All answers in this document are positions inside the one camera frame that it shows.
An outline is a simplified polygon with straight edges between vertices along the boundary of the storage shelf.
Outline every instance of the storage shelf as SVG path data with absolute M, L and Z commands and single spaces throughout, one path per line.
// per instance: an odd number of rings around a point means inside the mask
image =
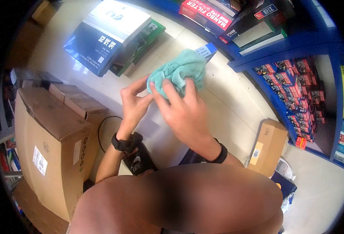
M 295 145 L 296 143 L 297 135 L 294 131 L 292 123 L 287 119 L 285 115 L 287 111 L 286 106 L 272 92 L 265 80 L 257 73 L 255 73 L 252 68 L 285 59 L 293 59 L 311 55 L 329 55 L 337 92 L 337 116 L 335 120 L 336 122 L 332 149 L 331 151 L 324 149 L 322 150 L 322 152 L 319 152 L 315 149 L 306 147 L 306 151 L 311 152 L 326 160 L 329 160 L 334 164 L 344 168 L 344 163 L 341 163 L 334 159 L 335 151 L 337 149 L 340 137 L 343 116 L 343 86 L 340 66 L 344 65 L 344 41 L 336 27 L 327 26 L 324 16 L 318 9 L 318 7 L 320 6 L 317 1 L 299 0 L 298 2 L 298 4 L 303 6 L 303 9 L 305 9 L 312 18 L 311 24 L 315 26 L 315 30 L 306 30 L 298 33 L 292 33 L 284 39 L 262 46 L 254 51 L 251 51 L 248 54 L 245 54 L 244 56 L 239 54 L 240 48 L 236 44 L 232 42 L 228 44 L 223 43 L 213 34 L 207 32 L 202 26 L 180 15 L 178 13 L 180 5 L 175 2 L 169 0 L 123 1 L 133 3 L 140 7 L 144 7 L 151 11 L 157 12 L 179 23 L 180 25 L 199 35 L 204 40 L 212 42 L 218 48 L 218 50 L 224 51 L 226 54 L 230 55 L 231 58 L 228 65 L 235 72 L 247 71 L 250 76 L 252 76 L 252 78 L 263 90 L 267 98 L 274 106 L 276 112 L 280 116 L 282 123 L 285 125 L 286 129 L 289 132 L 291 138 L 290 144 L 293 145 Z

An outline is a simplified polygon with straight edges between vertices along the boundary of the black cable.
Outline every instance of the black cable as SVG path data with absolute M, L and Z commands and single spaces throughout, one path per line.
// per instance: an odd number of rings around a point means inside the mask
M 105 151 L 104 151 L 104 149 L 103 149 L 103 147 L 102 147 L 102 144 L 100 143 L 100 137 L 99 137 L 100 127 L 102 126 L 104 120 L 109 119 L 109 118 L 112 118 L 112 117 L 119 118 L 119 119 L 123 120 L 122 117 L 119 117 L 119 116 L 117 116 L 117 115 L 111 115 L 111 116 L 107 116 L 106 118 L 104 118 L 104 119 L 102 120 L 102 122 L 100 123 L 100 125 L 99 125 L 99 127 L 98 127 L 98 141 L 99 141 L 99 146 L 100 146 L 100 148 L 102 149 L 103 152 L 105 152 Z

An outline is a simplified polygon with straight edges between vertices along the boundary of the person's right hand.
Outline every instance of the person's right hand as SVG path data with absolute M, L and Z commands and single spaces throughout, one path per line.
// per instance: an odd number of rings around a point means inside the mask
M 156 91 L 153 82 L 150 88 L 163 119 L 176 137 L 194 152 L 213 161 L 219 156 L 221 146 L 208 130 L 206 104 L 198 95 L 193 80 L 185 78 L 185 81 L 185 97 L 181 98 L 171 81 L 163 80 L 163 90 L 171 105 Z

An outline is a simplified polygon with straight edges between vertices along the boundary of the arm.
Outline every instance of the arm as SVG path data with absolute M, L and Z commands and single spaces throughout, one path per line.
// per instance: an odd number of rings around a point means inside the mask
M 147 78 L 148 76 L 145 76 L 120 91 L 123 101 L 124 119 L 116 134 L 118 140 L 128 140 L 142 117 L 146 114 L 148 106 L 154 100 L 152 94 L 145 97 L 137 97 L 137 94 L 146 89 Z M 95 183 L 118 175 L 122 157 L 123 152 L 116 150 L 111 144 L 100 162 Z
M 208 130 L 206 104 L 197 93 L 193 80 L 186 78 L 185 81 L 185 97 L 181 98 L 170 80 L 163 80 L 163 90 L 171 105 L 156 91 L 153 82 L 150 82 L 150 88 L 165 122 L 176 137 L 194 152 L 213 161 L 219 156 L 221 146 Z M 240 160 L 229 152 L 223 163 L 244 167 Z

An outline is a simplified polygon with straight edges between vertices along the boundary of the white tiled floor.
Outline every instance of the white tiled floor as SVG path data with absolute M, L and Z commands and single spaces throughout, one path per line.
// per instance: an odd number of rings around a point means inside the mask
M 183 26 L 143 9 L 154 20 L 166 26 L 165 33 L 129 77 L 117 77 L 108 72 L 99 78 L 62 48 L 82 19 L 99 3 L 99 0 L 65 0 L 45 28 L 29 61 L 29 68 L 48 71 L 64 83 L 78 86 L 107 106 L 111 115 L 122 115 L 121 88 L 174 59 L 183 49 L 197 49 L 207 43 Z M 207 64 L 205 89 L 201 96 L 207 103 L 208 125 L 212 135 L 244 162 L 251 153 L 261 120 L 276 119 L 276 116 L 251 82 L 242 73 L 233 72 L 227 63 L 228 60 L 217 53 Z M 109 119 L 103 126 L 101 142 L 104 148 L 109 145 L 118 124 L 118 119 Z M 158 168 L 177 165 L 187 151 L 187 147 L 179 142 L 165 124 L 155 103 L 150 105 L 136 131 L 144 136 L 143 142 Z M 343 203 L 344 170 L 292 146 L 287 146 L 284 156 L 295 169 L 298 187 L 295 195 L 298 205 L 292 206 L 295 211 L 291 209 L 284 217 L 287 233 L 321 233 Z M 95 178 L 102 157 L 103 152 L 98 151 L 91 179 Z M 120 174 L 130 172 L 126 167 L 121 167 Z M 317 212 L 323 206 L 329 206 L 329 209 Z

